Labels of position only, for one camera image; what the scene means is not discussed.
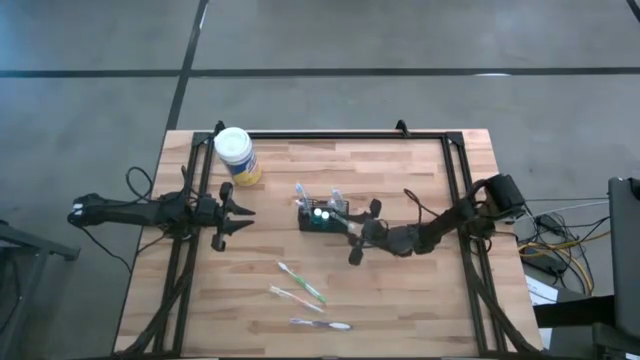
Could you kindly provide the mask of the black stand leg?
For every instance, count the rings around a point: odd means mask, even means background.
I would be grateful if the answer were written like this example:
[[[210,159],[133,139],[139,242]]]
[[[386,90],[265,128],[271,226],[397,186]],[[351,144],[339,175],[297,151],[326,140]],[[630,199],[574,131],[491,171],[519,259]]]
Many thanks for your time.
[[[533,310],[541,328],[589,326],[596,323],[616,325],[614,295],[535,305]]]

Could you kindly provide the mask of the yellow blue wipes canister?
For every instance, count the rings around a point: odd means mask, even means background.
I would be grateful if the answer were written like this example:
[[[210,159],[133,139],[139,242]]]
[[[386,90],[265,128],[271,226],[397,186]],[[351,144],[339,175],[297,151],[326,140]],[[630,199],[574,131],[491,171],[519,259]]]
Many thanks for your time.
[[[253,142],[245,130],[225,128],[215,136],[214,148],[236,184],[252,186],[259,181],[261,168]]]

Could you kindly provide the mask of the white paper sheet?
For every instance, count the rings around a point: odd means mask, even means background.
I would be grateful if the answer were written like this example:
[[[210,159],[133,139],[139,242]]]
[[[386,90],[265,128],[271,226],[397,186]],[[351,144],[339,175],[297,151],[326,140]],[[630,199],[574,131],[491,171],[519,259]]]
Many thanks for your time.
[[[533,277],[525,276],[530,300],[533,306],[555,304],[559,291]]]

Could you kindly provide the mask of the black power brick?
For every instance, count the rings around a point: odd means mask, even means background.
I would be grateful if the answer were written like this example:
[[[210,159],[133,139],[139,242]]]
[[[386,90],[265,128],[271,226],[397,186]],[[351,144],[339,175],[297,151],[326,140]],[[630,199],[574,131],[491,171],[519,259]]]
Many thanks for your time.
[[[521,261],[523,264],[529,265],[551,276],[561,276],[566,271],[565,263],[562,260],[555,258],[554,256],[549,256],[545,254],[541,256],[534,256],[533,254],[524,254],[521,257]]]

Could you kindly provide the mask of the black metal table frame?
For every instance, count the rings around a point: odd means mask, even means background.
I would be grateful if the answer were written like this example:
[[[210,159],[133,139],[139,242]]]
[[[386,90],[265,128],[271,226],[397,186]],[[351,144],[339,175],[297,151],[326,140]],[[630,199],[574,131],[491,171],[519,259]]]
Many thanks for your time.
[[[392,226],[414,222],[418,203],[441,212],[472,182],[495,174],[486,131],[268,131],[256,133],[254,144],[261,179],[233,194],[255,212],[254,223],[229,236],[223,252],[211,247],[211,230],[202,232],[189,296],[172,309],[151,350],[282,359],[474,356],[480,345],[495,347],[488,309],[469,300],[455,233],[427,255],[402,259],[370,249],[352,266],[343,235],[299,230],[295,204],[300,183],[321,199],[337,188],[357,213],[378,199]],[[270,285],[324,313],[270,293]],[[353,329],[292,325],[290,318]]]

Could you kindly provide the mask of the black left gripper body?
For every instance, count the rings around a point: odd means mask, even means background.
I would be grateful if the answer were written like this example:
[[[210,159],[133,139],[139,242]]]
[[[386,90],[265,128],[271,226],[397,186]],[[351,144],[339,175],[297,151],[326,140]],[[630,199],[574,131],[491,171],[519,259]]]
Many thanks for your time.
[[[196,223],[201,227],[215,227],[216,233],[212,237],[211,247],[223,252],[226,248],[226,242],[223,240],[225,235],[232,233],[231,212],[233,185],[230,182],[224,182],[219,190],[220,200],[216,200],[209,194],[203,196],[196,207]]]

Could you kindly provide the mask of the dark grey equipment panel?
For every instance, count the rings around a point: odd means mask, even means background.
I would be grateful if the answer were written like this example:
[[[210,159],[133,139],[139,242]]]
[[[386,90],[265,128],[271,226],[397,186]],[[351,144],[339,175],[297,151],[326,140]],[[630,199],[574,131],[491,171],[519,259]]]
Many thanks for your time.
[[[616,324],[640,338],[640,179],[608,180]]]

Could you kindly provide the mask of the black metal stand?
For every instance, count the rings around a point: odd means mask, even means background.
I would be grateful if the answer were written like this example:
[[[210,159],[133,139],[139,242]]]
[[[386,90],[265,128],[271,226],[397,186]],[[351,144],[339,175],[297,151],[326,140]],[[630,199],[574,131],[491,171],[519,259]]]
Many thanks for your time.
[[[75,261],[79,256],[80,248],[19,230],[4,220],[0,220],[0,243],[9,244],[11,250],[25,250],[34,258],[30,273],[25,279],[15,272],[16,302],[9,316],[0,326],[0,360],[10,360],[11,356],[18,352],[19,340],[24,333],[24,325],[48,257],[59,255],[65,261]]]

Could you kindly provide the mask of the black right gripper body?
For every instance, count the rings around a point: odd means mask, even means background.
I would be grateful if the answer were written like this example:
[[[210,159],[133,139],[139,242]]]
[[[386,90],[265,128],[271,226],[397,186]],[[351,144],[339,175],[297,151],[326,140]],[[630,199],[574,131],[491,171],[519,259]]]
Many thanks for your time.
[[[391,229],[385,220],[379,219],[382,203],[378,199],[373,199],[369,205],[369,211],[374,215],[373,219],[367,220],[362,228],[362,236],[365,240],[363,246],[351,246],[348,262],[350,265],[360,265],[365,248],[379,248],[393,255],[399,256],[400,250],[392,244]]]

